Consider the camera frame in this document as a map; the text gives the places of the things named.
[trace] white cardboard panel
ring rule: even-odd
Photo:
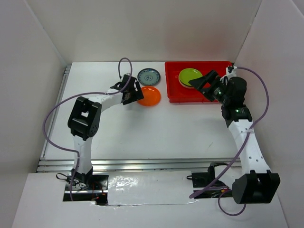
[[[28,0],[69,62],[235,61],[261,0]]]
[[[37,168],[41,123],[57,98],[63,67],[20,0],[0,0],[0,227],[10,228],[29,172]]]
[[[241,216],[230,217],[218,208],[217,199],[201,199],[183,205],[142,206],[62,202],[64,186],[65,182],[57,180],[53,173],[29,174],[13,228],[287,228],[277,195],[270,204],[247,205]],[[223,198],[221,203],[230,213],[242,208],[232,198]]]
[[[294,1],[303,12],[302,0]],[[304,16],[292,0],[264,0],[236,65],[257,71],[270,95],[268,114],[255,127],[263,156],[279,173],[278,194],[290,228],[304,224]],[[253,117],[265,108],[265,92],[252,74],[246,104]]]
[[[109,205],[188,204],[193,193],[191,171],[111,172]]]

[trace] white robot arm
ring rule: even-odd
[[[124,75],[121,82],[112,86],[105,95],[96,95],[90,98],[77,98],[70,118],[68,127],[73,135],[74,148],[79,151],[79,165],[76,170],[75,179],[88,185],[93,174],[91,162],[92,138],[97,133],[100,122],[100,114],[113,105],[120,103],[129,104],[143,99],[141,87],[135,77]],[[77,164],[77,154],[75,155],[74,172]]]
[[[248,141],[240,154],[242,173],[231,168],[219,179],[232,189],[232,196],[238,204],[270,203],[279,184],[280,177],[272,173],[264,160],[252,126],[249,109],[244,105],[247,83],[237,77],[235,67],[227,67],[226,76],[220,77],[217,72],[210,71],[205,76],[193,79],[189,83],[210,101],[218,100],[222,104],[222,116],[233,135],[239,150]],[[213,179],[225,169],[224,164],[212,163],[209,173]]]

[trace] purple cable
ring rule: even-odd
[[[264,116],[266,115],[266,113],[268,111],[268,108],[269,108],[269,93],[268,93],[268,90],[267,90],[265,82],[263,81],[263,79],[261,78],[261,76],[258,75],[255,71],[253,71],[251,69],[248,69],[248,68],[245,68],[245,67],[237,67],[237,69],[249,71],[252,74],[254,74],[255,76],[257,76],[257,78],[261,81],[261,83],[262,83],[262,85],[263,85],[263,87],[265,89],[265,93],[266,93],[266,108],[265,108],[265,111],[263,112],[263,114],[256,121],[254,121],[252,123],[252,125],[250,126],[250,129],[252,129],[261,119],[264,118]],[[225,172],[227,172],[227,170],[232,166],[232,164],[237,160],[237,158],[239,157],[239,155],[242,153],[242,151],[243,151],[246,143],[248,142],[249,136],[250,136],[250,133],[247,133],[246,138],[245,138],[245,140],[244,140],[241,148],[238,150],[237,154],[234,156],[234,158],[231,160],[231,162],[225,167],[225,169],[210,184],[208,184],[205,188],[203,188],[202,190],[199,190],[199,191],[196,191],[196,192],[192,193],[189,196],[190,199],[192,199],[194,197],[197,197],[200,194],[204,193],[206,190],[208,190],[210,187],[212,187],[224,175]]]
[[[236,214],[230,214],[230,213],[224,211],[224,209],[222,208],[222,206],[221,206],[220,203],[219,203],[220,198],[222,198],[222,196],[223,196],[224,194],[226,194],[227,192],[229,192],[229,191],[231,191],[231,190],[227,190],[227,191],[223,192],[222,194],[220,194],[220,196],[218,197],[218,207],[219,207],[219,208],[221,209],[221,211],[223,211],[226,215],[229,215],[229,216],[238,216],[238,215],[240,215],[240,214],[242,214],[242,213],[244,212],[244,210],[245,210],[245,208],[246,208],[246,204],[244,204],[244,206],[243,206],[243,208],[242,208],[242,210],[241,210],[240,212],[238,212],[238,213],[236,213]]]
[[[215,191],[215,190],[223,190],[223,189],[229,189],[229,187],[228,186],[212,186],[212,187],[210,187],[210,188],[208,188],[206,191],[208,191],[208,190],[212,190],[212,191]]]
[[[73,196],[72,196],[73,180],[74,180],[74,177],[75,177],[77,168],[78,168],[78,166],[79,166],[79,156],[80,156],[80,154],[79,154],[79,151],[77,151],[77,150],[72,150],[72,149],[69,149],[69,148],[61,147],[61,146],[55,144],[54,142],[52,142],[52,141],[50,140],[50,138],[48,137],[48,134],[47,134],[47,132],[46,132],[46,123],[47,123],[47,120],[48,120],[48,118],[50,117],[50,115],[53,113],[53,111],[55,111],[59,106],[61,106],[63,103],[65,103],[65,102],[67,102],[67,101],[69,101],[69,100],[71,100],[71,99],[73,99],[73,98],[75,98],[75,97],[85,96],[85,95],[92,95],[92,94],[97,94],[97,95],[105,95],[105,94],[107,94],[107,95],[114,95],[114,94],[117,94],[117,93],[122,92],[122,91],[128,86],[128,84],[129,84],[129,82],[130,82],[130,80],[131,80],[132,71],[133,71],[131,61],[130,61],[128,58],[124,57],[124,58],[122,58],[121,60],[119,60],[119,63],[118,63],[118,74],[119,74],[119,76],[121,77],[121,75],[120,75],[120,63],[121,63],[124,59],[127,60],[127,61],[129,62],[129,64],[130,64],[130,77],[128,78],[127,83],[124,85],[124,87],[123,87],[121,90],[119,90],[119,91],[117,91],[117,92],[114,92],[114,93],[88,92],[88,93],[76,94],[76,95],[74,95],[74,96],[71,96],[71,97],[69,97],[69,98],[67,98],[67,99],[65,99],[65,100],[63,100],[63,101],[61,101],[61,102],[59,102],[57,105],[55,105],[55,106],[51,109],[51,111],[48,112],[47,116],[46,116],[45,119],[43,120],[42,132],[43,132],[43,135],[44,135],[45,139],[47,140],[47,142],[50,143],[51,145],[55,146],[55,147],[58,148],[58,149],[61,149],[61,150],[63,150],[63,151],[74,152],[74,153],[77,154],[76,167],[75,167],[75,169],[74,169],[74,172],[72,173],[71,183],[70,183],[70,198],[71,198],[71,201],[73,201]]]

